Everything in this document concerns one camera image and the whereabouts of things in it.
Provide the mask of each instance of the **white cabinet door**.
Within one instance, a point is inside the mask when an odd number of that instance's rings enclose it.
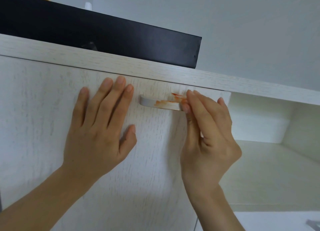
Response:
[[[3,208],[28,193],[62,164],[72,109],[82,86],[95,93],[117,74],[0,57],[0,189]],[[230,93],[126,77],[135,87],[124,127],[135,124],[138,143],[102,177],[53,230],[190,230],[196,214],[181,180],[183,112],[139,105],[140,94],[169,99],[197,89],[217,100]]]

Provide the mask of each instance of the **left hand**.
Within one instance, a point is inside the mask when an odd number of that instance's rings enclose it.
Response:
[[[86,87],[81,89],[66,139],[62,169],[95,182],[127,157],[137,138],[135,126],[131,125],[120,141],[134,93],[131,84],[125,85],[123,76],[114,85],[112,79],[106,78],[88,107],[89,91]]]

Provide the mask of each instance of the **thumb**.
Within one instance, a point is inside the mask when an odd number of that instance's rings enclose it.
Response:
[[[124,160],[128,156],[136,143],[136,127],[135,125],[131,125],[127,130],[124,140],[121,141],[119,146],[119,152],[122,160]]]
[[[198,126],[198,122],[191,110],[190,105],[183,103],[182,109],[186,113],[186,125],[187,125],[186,145],[194,146],[195,144],[198,144],[201,131]]]

